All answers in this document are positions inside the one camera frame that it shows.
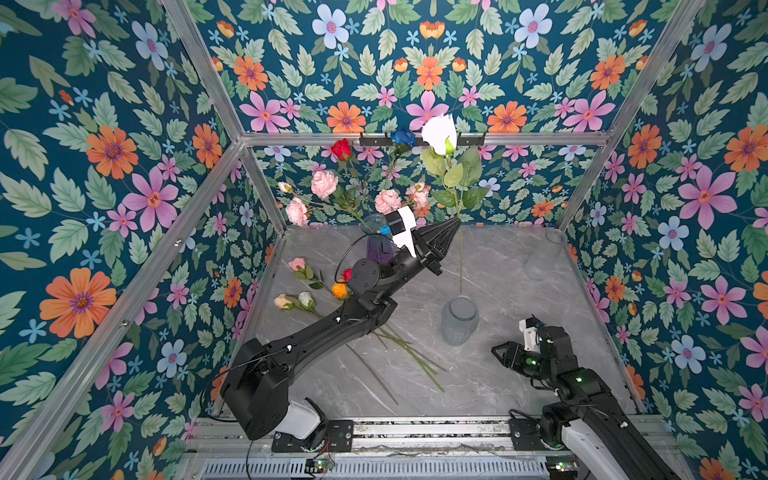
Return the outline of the blue rose stem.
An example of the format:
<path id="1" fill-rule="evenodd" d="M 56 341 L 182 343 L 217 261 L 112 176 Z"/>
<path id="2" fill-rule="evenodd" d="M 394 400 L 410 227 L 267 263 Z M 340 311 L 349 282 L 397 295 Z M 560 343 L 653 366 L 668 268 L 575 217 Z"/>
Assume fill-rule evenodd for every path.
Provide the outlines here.
<path id="1" fill-rule="evenodd" d="M 393 149 L 390 152 L 390 160 L 382 167 L 383 176 L 388 187 L 377 196 L 376 208 L 379 213 L 390 214 L 403 205 L 400 193 L 395 189 L 396 180 L 400 177 L 400 158 L 409 153 L 415 143 L 415 136 L 410 131 L 398 130 L 392 134 Z"/>

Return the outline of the white rose stem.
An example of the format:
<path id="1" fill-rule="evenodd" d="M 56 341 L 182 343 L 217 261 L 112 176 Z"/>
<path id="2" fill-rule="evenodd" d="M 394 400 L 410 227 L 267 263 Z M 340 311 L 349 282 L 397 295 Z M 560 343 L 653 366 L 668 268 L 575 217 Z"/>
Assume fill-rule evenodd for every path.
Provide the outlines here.
<path id="1" fill-rule="evenodd" d="M 316 301 L 314 300 L 310 292 L 308 291 L 301 292 L 298 295 L 298 302 L 299 302 L 299 306 L 303 311 L 306 311 L 309 313 L 316 312 Z"/>

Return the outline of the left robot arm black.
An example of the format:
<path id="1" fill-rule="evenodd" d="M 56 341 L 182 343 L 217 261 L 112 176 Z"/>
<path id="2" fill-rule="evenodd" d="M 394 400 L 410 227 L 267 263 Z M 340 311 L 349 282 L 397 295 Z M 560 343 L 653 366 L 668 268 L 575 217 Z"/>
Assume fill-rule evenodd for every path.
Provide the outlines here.
<path id="1" fill-rule="evenodd" d="M 427 269 L 439 275 L 441 261 L 461 227 L 451 218 L 419 229 L 405 226 L 399 214 L 387 216 L 397 253 L 387 263 L 361 258 L 347 282 L 349 298 L 330 314 L 287 337 L 265 345 L 243 344 L 225 373 L 220 394 L 250 440 L 278 429 L 289 411 L 289 388 L 303 371 L 326 354 L 384 325 L 397 307 L 394 294 Z"/>

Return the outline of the purple blue glass vase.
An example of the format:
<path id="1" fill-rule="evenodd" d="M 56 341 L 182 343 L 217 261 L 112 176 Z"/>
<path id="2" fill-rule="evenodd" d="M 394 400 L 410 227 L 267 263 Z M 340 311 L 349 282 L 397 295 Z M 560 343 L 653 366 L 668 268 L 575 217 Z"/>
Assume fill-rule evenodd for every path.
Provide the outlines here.
<path id="1" fill-rule="evenodd" d="M 386 226 L 386 218 L 380 213 L 366 216 L 361 224 L 366 239 L 366 258 L 379 264 L 389 263 L 397 253 L 392 240 L 380 232 Z"/>

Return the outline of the clear ribbed glass vase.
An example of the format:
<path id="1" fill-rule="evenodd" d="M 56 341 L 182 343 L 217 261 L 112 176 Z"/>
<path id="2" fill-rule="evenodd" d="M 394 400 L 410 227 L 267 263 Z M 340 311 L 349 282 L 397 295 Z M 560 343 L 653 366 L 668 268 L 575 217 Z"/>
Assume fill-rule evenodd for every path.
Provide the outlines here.
<path id="1" fill-rule="evenodd" d="M 450 346 L 464 344 L 479 323 L 477 305 L 468 296 L 460 295 L 448 301 L 441 314 L 443 340 Z"/>

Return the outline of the pink carnation spray stem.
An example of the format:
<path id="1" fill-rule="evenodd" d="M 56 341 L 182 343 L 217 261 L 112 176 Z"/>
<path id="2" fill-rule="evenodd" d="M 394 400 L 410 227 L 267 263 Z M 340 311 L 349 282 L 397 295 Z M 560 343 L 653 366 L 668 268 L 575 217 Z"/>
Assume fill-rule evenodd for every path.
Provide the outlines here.
<path id="1" fill-rule="evenodd" d="M 287 182 L 277 183 L 279 192 L 288 201 L 285 215 L 291 225 L 309 227 L 312 223 L 355 222 L 362 224 L 365 217 L 364 184 L 355 179 L 344 179 L 332 170 L 318 170 L 309 177 L 309 190 Z"/>

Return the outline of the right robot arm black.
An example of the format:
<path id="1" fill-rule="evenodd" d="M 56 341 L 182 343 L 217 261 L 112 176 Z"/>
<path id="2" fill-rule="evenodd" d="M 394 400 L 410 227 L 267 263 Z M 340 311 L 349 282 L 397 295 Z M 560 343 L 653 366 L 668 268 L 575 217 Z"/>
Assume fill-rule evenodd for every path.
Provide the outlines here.
<path id="1" fill-rule="evenodd" d="M 545 446 L 572 452 L 583 479 L 679 477 L 632 424 L 598 373 L 579 365 L 564 328 L 530 317 L 521 322 L 521 332 L 523 343 L 496 345 L 491 354 L 558 398 L 542 408 L 538 420 Z"/>

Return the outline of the cream peach rose stem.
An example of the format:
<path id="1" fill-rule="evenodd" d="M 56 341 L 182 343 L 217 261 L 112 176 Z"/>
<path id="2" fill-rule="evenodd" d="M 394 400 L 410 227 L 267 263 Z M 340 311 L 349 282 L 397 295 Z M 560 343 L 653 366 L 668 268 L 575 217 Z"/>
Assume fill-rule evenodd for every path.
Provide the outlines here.
<path id="1" fill-rule="evenodd" d="M 297 298 L 289 296 L 287 294 L 280 294 L 276 296 L 273 300 L 273 303 L 278 309 L 284 310 L 284 311 L 297 309 L 301 306 Z"/>

